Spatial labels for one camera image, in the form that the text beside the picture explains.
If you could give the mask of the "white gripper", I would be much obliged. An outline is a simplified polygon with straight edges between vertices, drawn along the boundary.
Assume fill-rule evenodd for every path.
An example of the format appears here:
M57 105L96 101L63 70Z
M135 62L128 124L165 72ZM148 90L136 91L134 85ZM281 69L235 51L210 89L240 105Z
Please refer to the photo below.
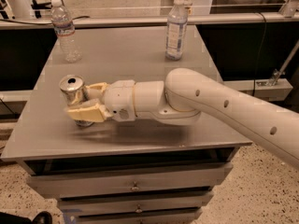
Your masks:
M118 122L134 121L133 80L119 80L108 86L106 82L86 85L90 99L80 105L67 107L64 111L73 120L104 122L113 118Z

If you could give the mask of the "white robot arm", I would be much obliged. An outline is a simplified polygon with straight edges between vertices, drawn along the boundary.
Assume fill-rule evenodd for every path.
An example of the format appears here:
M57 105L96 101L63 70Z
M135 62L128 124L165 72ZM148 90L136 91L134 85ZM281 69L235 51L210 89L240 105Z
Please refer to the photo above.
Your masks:
M299 168L299 114L270 104L187 68L170 71L164 81L119 80L87 85L64 77L59 88L65 112L79 122L154 119L190 125L201 113L221 120L294 168Z

